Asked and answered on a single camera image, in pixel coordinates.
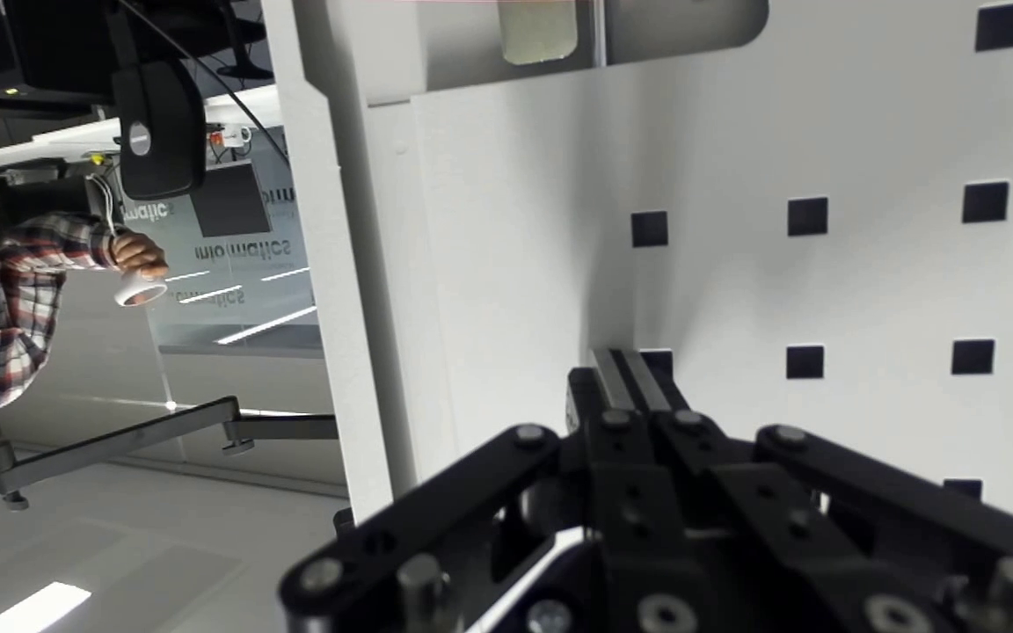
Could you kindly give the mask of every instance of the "square hole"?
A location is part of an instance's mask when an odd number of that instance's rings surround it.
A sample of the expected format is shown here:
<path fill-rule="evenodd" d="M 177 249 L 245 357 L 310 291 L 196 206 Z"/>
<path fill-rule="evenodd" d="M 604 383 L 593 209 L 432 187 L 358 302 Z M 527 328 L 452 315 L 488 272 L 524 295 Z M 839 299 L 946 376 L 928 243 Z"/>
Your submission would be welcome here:
<path fill-rule="evenodd" d="M 637 249 L 656 249 L 667 246 L 667 209 L 641 209 L 633 213 L 633 246 Z"/>
<path fill-rule="evenodd" d="M 994 340 L 954 340 L 954 376 L 994 374 Z"/>
<path fill-rule="evenodd" d="M 786 349 L 786 378 L 823 378 L 823 349 Z"/>
<path fill-rule="evenodd" d="M 977 9 L 974 48 L 1013 48 L 1013 2 Z"/>
<path fill-rule="evenodd" d="M 963 225 L 1005 221 L 1010 184 L 974 184 L 963 191 Z"/>
<path fill-rule="evenodd" d="M 830 229 L 830 200 L 808 195 L 808 200 L 786 200 L 786 236 L 825 236 Z"/>

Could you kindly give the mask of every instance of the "cable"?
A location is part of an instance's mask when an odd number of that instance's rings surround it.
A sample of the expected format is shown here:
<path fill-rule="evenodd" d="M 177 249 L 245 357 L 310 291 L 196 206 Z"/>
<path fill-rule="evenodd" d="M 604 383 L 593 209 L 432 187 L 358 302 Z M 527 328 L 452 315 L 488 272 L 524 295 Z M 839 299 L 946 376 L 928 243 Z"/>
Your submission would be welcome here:
<path fill-rule="evenodd" d="M 131 0 L 118 0 L 118 5 L 126 13 L 133 13 L 144 29 L 151 29 L 164 45 L 173 45 L 179 55 L 193 58 L 215 85 L 225 86 L 225 96 L 252 118 L 252 127 L 268 138 L 268 144 L 275 147 L 275 156 L 288 166 L 288 152 L 270 138 L 270 130 L 252 117 L 249 104 L 239 102 L 239 96 L 225 85 L 225 78 L 216 70 L 209 70 L 202 58 L 196 58 L 187 45 L 179 45 L 179 37 L 173 37 L 168 30 L 161 30 L 144 9 L 131 5 Z"/>

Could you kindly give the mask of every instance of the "person's hand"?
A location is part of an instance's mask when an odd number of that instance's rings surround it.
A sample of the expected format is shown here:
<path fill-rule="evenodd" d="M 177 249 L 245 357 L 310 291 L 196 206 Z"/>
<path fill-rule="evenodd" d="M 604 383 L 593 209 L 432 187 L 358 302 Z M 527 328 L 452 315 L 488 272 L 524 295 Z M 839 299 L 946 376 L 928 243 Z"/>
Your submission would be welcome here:
<path fill-rule="evenodd" d="M 112 262 L 118 275 L 138 275 L 151 282 L 164 282 L 168 262 L 158 243 L 151 243 L 144 232 L 124 232 L 112 239 Z"/>

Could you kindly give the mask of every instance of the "white pegboard panel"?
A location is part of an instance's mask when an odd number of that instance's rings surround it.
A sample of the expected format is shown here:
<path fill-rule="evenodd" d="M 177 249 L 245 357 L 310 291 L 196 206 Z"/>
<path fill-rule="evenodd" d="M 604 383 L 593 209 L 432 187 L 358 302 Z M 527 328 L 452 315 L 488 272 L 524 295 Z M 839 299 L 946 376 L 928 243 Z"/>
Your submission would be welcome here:
<path fill-rule="evenodd" d="M 419 473 L 558 420 L 567 368 L 633 340 L 738 437 L 797 420 L 1013 507 L 1013 48 L 974 51 L 977 5 L 778 0 L 735 51 L 377 107 Z M 991 179 L 1005 221 L 963 225 Z M 797 195 L 830 195 L 830 236 L 786 239 Z M 654 206 L 667 246 L 628 249 Z M 991 376 L 948 376 L 968 338 L 994 338 Z M 796 340 L 823 383 L 783 378 Z"/>

